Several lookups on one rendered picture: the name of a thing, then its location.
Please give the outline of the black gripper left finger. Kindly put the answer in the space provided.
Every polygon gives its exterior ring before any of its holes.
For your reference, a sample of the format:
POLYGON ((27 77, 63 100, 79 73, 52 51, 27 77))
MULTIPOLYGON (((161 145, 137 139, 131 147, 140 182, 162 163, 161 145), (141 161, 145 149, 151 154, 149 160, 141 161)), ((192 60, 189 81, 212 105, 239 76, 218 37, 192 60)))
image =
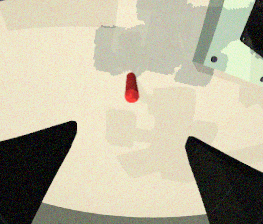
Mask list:
POLYGON ((67 121, 0 142, 0 218, 31 224, 77 134, 67 121))

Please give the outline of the red peg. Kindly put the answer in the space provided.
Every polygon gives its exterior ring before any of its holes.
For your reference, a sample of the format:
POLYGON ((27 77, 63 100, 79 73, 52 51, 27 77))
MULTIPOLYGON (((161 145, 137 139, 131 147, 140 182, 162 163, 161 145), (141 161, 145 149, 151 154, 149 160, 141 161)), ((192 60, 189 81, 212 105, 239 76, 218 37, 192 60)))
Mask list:
POLYGON ((128 73, 126 81, 126 101, 133 103, 138 99, 137 83, 135 74, 128 73))

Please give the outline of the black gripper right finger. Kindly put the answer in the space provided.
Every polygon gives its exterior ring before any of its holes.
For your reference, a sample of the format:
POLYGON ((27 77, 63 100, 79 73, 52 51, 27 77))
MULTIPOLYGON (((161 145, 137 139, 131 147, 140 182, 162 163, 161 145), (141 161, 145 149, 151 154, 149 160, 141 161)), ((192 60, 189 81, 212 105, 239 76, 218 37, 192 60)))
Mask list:
POLYGON ((263 172, 195 136, 187 138, 185 147, 208 223, 263 221, 263 172))

